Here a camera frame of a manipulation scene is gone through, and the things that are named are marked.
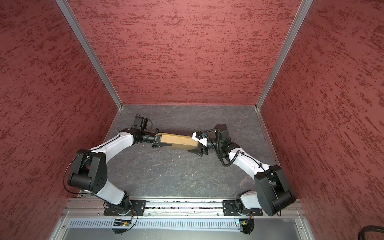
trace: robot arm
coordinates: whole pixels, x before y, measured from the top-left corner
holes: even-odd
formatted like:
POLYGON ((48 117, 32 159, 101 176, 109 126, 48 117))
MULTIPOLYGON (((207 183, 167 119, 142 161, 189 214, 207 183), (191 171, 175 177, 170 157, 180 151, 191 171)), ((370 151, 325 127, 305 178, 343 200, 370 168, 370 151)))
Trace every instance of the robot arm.
POLYGON ((89 150, 76 153, 68 185, 83 189, 107 202, 107 208, 119 215, 131 213, 128 195, 118 189, 107 177, 107 163, 123 149, 138 143, 151 143, 153 148, 170 146, 188 149, 199 156, 214 149, 223 166, 232 164, 244 170, 256 183, 256 191, 249 191, 237 200, 237 211, 247 214, 252 208, 262 208, 269 216, 295 202, 295 195, 283 170, 278 165, 269 166, 248 155, 239 145, 231 141, 225 124, 218 124, 205 132, 194 132, 192 137, 160 133, 158 129, 146 132, 148 119, 136 115, 130 129, 124 129, 107 142, 89 150), (216 138, 209 138, 215 132, 216 138))

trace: black cable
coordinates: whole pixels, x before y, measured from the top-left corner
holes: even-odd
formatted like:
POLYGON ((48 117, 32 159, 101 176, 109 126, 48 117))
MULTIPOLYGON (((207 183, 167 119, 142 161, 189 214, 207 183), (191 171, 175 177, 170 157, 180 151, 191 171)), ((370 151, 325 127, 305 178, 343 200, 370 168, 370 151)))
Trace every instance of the black cable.
MULTIPOLYGON (((113 140, 111 140, 111 141, 107 141, 104 145, 99 146, 98 149, 101 149, 102 147, 104 147, 104 146, 107 145, 108 143, 113 142, 114 140, 120 138, 120 135, 121 135, 121 132, 119 131, 119 135, 118 135, 115 139, 113 139, 113 140)), ((77 155, 76 157, 74 157, 74 159, 72 159, 72 161, 68 164, 67 168, 65 169, 64 176, 63 176, 63 186, 64 186, 64 189, 65 189, 67 192, 69 192, 69 193, 84 195, 84 194, 89 194, 89 192, 85 192, 85 193, 71 192, 71 191, 69 191, 69 190, 67 189, 67 187, 65 186, 65 174, 67 173, 68 168, 70 167, 70 165, 72 164, 72 162, 73 162, 78 156, 80 156, 81 154, 82 154, 82 153, 80 153, 79 155, 77 155)))
MULTIPOLYGON (((263 171, 265 172, 265 169, 263 168, 263 164, 262 163, 258 163, 253 157, 251 157, 251 156, 248 156, 248 155, 246 155, 244 152, 242 152, 242 154, 241 155, 243 155, 243 156, 246 156, 246 157, 249 157, 250 159, 252 159, 252 160, 254 160, 255 161, 255 163, 257 163, 257 165, 259 165, 259 167, 261 167, 262 169, 263 169, 263 171)), ((276 191, 275 191, 275 189, 273 188, 273 185, 272 185, 272 183, 271 183, 271 180, 269 179, 269 177, 268 177, 268 175, 266 174, 266 177, 267 177, 267 179, 268 179, 268 182, 269 182, 269 184, 271 185, 271 187, 272 187, 272 190, 273 190, 273 192, 275 193, 275 196, 276 196, 276 199, 277 199, 277 202, 279 203, 279 209, 280 209, 280 215, 279 214, 277 214, 279 217, 281 217, 281 205, 280 205, 280 201, 279 201, 279 198, 277 197, 277 193, 276 193, 276 191)))
POLYGON ((245 222, 248 223, 248 221, 251 220, 252 216, 253 216, 253 211, 251 209, 251 215, 249 216, 249 218, 245 222))
POLYGON ((361 231, 358 233, 358 240, 365 240, 365 234, 367 232, 379 232, 384 233, 384 227, 381 226, 374 226, 374 225, 368 225, 361 229, 361 231))
POLYGON ((207 138, 207 140, 209 141, 209 143, 212 145, 212 147, 214 148, 215 150, 215 153, 218 157, 218 159, 220 160, 221 164, 224 166, 224 167, 229 167, 232 165, 232 163, 236 160, 237 156, 238 156, 238 153, 236 153, 237 155, 235 155, 235 157, 229 161, 229 163, 225 163, 224 160, 223 160, 223 157, 220 155, 220 147, 219 147, 219 142, 220 142, 220 138, 221 138, 221 133, 220 133, 220 129, 218 128, 213 128, 213 129, 210 129, 210 130, 206 130, 203 132, 202 134, 203 136, 205 136, 207 138), (216 148, 215 146, 213 145, 211 139, 208 137, 208 133, 209 132, 213 132, 213 131, 217 131, 217 138, 216 138, 216 148))
POLYGON ((149 118, 147 118, 147 119, 151 122, 151 128, 149 130, 147 128, 145 128, 149 132, 152 129, 152 127, 153 127, 153 123, 152 123, 152 121, 149 118))
POLYGON ((64 189, 69 192, 69 193, 72 193, 72 194, 80 194, 80 195, 84 195, 84 194, 89 194, 89 192, 83 192, 83 193, 79 193, 79 192, 71 192, 67 189, 67 187, 65 186, 65 174, 67 173, 67 170, 68 168, 70 167, 70 165, 72 164, 72 162, 78 157, 80 156, 82 153, 80 153, 79 155, 77 155, 70 163, 69 165, 67 166, 67 168, 65 169, 65 172, 64 172, 64 176, 63 176, 63 186, 64 186, 64 189))
POLYGON ((232 160, 231 160, 229 163, 224 164, 224 167, 229 167, 229 166, 231 166, 232 163, 236 160, 237 156, 239 156, 239 154, 240 154, 240 150, 237 150, 237 152, 236 152, 235 156, 232 158, 232 160))
POLYGON ((99 146, 99 148, 96 148, 96 149, 93 149, 93 150, 90 150, 90 151, 95 151, 95 150, 97 150, 97 149, 102 149, 102 148, 103 148, 105 145, 107 145, 108 143, 113 142, 113 141, 115 141, 116 139, 120 138, 120 135, 121 135, 121 132, 119 131, 119 135, 118 135, 115 139, 113 139, 113 140, 111 140, 111 141, 107 141, 104 145, 99 146))
POLYGON ((257 165, 259 165, 259 167, 261 167, 261 168, 265 171, 265 169, 263 168, 263 164, 262 164, 262 163, 257 162, 256 159, 254 159, 254 158, 251 157, 251 156, 248 156, 248 155, 245 154, 244 152, 242 152, 241 155, 242 155, 242 156, 246 156, 246 157, 252 159, 257 165))
POLYGON ((136 223, 137 223, 137 221, 139 220, 139 213, 138 212, 136 212, 137 213, 137 217, 136 217, 136 222, 127 230, 127 231, 129 231, 129 230, 131 230, 135 225, 136 225, 136 223))

